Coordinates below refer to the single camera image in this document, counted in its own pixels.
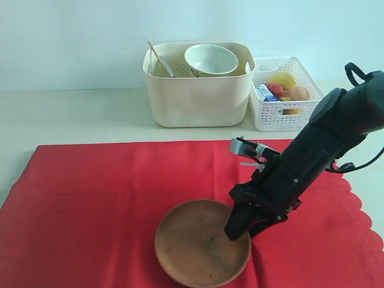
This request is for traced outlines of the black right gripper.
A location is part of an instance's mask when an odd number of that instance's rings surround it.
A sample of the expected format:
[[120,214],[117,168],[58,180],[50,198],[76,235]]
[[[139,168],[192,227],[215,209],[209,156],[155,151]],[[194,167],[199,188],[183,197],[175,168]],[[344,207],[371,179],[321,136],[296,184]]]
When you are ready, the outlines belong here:
[[226,236],[235,241],[249,231],[253,238],[287,221],[312,182],[365,137],[343,128],[307,124],[283,152],[263,164],[255,162],[250,181],[232,188],[234,206],[224,228]]

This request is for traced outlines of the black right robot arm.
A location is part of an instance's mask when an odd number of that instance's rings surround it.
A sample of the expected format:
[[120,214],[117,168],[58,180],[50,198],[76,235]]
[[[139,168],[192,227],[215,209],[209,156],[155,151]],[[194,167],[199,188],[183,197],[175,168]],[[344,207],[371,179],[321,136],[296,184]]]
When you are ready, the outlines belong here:
[[349,91],[335,88],[327,94],[282,153],[260,142],[232,139],[230,151],[254,160],[256,171],[229,193],[234,205],[224,228],[227,237],[234,241],[245,232],[254,237],[286,221],[301,204],[300,195],[323,171],[356,171],[352,164],[336,169],[334,163],[382,128],[383,73],[375,71]]

